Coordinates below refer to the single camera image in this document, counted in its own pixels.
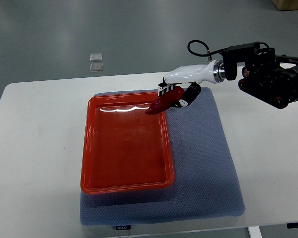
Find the red object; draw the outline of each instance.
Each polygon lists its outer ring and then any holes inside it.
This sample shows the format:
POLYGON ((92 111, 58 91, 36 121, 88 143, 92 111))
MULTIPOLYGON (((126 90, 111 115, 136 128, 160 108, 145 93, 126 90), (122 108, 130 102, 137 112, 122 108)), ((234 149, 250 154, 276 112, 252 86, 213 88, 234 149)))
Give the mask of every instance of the red object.
POLYGON ((157 93, 89 100, 80 186, 86 194, 163 188, 174 181, 165 113, 145 114, 157 93))
POLYGON ((172 104, 178 102, 184 94, 184 89, 180 86, 176 86, 174 89, 162 94, 161 97, 157 98, 153 103, 151 103, 146 114, 155 115, 164 112, 171 108, 172 104))

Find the white table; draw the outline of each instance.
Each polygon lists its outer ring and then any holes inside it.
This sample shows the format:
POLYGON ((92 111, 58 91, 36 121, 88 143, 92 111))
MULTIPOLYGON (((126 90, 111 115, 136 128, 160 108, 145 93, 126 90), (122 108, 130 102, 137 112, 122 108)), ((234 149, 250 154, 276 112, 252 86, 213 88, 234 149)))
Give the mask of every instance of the white table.
MULTIPOLYGON (((87 102, 100 92, 155 89, 165 74, 8 85, 0 100, 0 238, 115 237, 112 227, 79 221, 87 102)), ((298 102, 278 110, 237 81, 202 86, 214 94, 246 211, 134 225, 131 235, 298 222, 298 102)))

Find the red pepper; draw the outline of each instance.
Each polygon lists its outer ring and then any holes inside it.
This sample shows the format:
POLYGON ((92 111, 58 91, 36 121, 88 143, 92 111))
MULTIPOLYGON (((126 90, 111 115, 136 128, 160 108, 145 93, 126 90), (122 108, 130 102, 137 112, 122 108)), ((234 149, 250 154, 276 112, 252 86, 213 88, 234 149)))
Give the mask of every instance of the red pepper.
POLYGON ((172 104, 178 102, 184 94, 184 89, 180 86, 176 86, 174 89, 162 94, 161 97, 154 100, 150 107, 145 111, 148 115, 155 115, 162 113, 169 109, 172 104))

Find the black cable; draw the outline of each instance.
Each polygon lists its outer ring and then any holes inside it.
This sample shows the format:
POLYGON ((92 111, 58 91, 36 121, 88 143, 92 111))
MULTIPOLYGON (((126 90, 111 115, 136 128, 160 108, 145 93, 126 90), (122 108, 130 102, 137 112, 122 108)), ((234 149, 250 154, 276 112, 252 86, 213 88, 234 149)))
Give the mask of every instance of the black cable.
POLYGON ((266 46, 266 48, 269 48, 269 46, 265 42, 260 42, 259 44, 266 46))
POLYGON ((212 56, 212 55, 215 55, 215 54, 220 53, 220 52, 222 52, 223 50, 226 50, 226 49, 227 49, 227 48, 223 48, 223 49, 220 49, 220 50, 217 50, 217 51, 213 51, 213 52, 210 52, 210 53, 207 53, 207 54, 199 54, 199 53, 196 53, 196 52, 194 52, 194 51, 191 50, 190 46, 191 46, 192 43, 200 43, 200 44, 204 45, 204 47, 207 49, 207 51, 209 51, 210 48, 209 48, 208 45, 205 44, 203 41, 200 41, 200 40, 192 40, 192 41, 190 41, 190 42, 188 43, 188 47, 187 47, 187 48, 188 48, 188 51, 189 51, 191 54, 193 54, 193 55, 195 55, 195 56, 199 56, 199 57, 208 57, 208 56, 212 56))

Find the blue mat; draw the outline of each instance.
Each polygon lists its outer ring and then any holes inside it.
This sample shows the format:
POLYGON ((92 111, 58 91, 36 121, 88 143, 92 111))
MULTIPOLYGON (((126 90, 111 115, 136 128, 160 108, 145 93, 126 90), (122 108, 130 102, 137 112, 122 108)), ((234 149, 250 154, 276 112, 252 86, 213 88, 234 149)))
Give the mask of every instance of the blue mat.
POLYGON ((81 192, 83 225, 152 224, 244 213, 236 170, 211 90, 203 87, 190 106, 171 108, 166 116, 174 183, 154 190, 100 195, 81 192))

